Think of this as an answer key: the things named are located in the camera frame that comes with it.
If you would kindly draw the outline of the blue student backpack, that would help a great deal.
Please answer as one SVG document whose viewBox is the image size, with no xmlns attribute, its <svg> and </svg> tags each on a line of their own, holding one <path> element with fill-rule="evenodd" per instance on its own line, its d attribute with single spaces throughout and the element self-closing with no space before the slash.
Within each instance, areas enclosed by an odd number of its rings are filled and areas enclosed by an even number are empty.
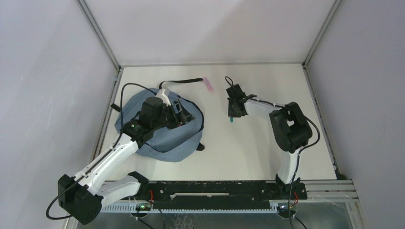
<svg viewBox="0 0 405 229">
<path fill-rule="evenodd" d="M 149 97 L 154 97 L 160 89 L 163 89 L 161 84 L 158 88 L 144 87 L 141 92 L 133 95 L 125 105 L 117 106 L 112 104 L 112 107 L 119 112 L 115 122 L 115 129 L 118 133 L 123 132 L 123 126 L 128 121 L 138 116 L 143 102 Z M 195 119 L 183 126 L 177 124 L 177 128 L 174 129 L 162 128 L 156 130 L 152 135 L 126 134 L 137 143 L 136 154 L 165 162 L 180 162 L 194 151 L 205 149 L 200 142 L 204 128 L 203 112 L 196 103 L 170 91 L 169 100 L 175 113 L 177 113 L 177 109 L 174 106 L 174 101 L 177 99 L 180 100 L 189 113 L 195 116 Z"/>
</svg>

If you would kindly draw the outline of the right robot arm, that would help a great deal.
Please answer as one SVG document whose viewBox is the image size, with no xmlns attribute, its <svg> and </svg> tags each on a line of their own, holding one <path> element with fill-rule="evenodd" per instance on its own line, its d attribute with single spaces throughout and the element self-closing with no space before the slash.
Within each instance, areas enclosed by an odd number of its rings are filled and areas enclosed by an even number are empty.
<svg viewBox="0 0 405 229">
<path fill-rule="evenodd" d="M 308 145 L 313 135 L 300 106 L 296 102 L 280 105 L 261 100 L 254 94 L 246 95 L 238 84 L 230 84 L 226 92 L 230 118 L 253 115 L 271 124 L 276 144 L 284 151 L 276 174 L 276 192 L 281 198 L 289 198 L 300 180 L 297 175 L 299 151 Z"/>
</svg>

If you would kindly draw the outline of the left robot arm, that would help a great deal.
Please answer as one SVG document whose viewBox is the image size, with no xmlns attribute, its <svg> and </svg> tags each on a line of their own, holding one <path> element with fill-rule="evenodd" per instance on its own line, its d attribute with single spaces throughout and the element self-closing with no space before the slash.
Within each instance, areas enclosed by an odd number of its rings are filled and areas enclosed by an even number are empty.
<svg viewBox="0 0 405 229">
<path fill-rule="evenodd" d="M 204 148 L 203 128 L 202 111 L 180 95 L 166 88 L 135 94 L 120 109 L 118 135 L 110 147 L 75 175 L 59 178 L 59 206 L 86 225 L 103 207 L 130 196 L 145 198 L 149 186 L 138 172 L 114 182 L 107 182 L 107 177 L 133 154 L 164 162 L 184 160 Z"/>
</svg>

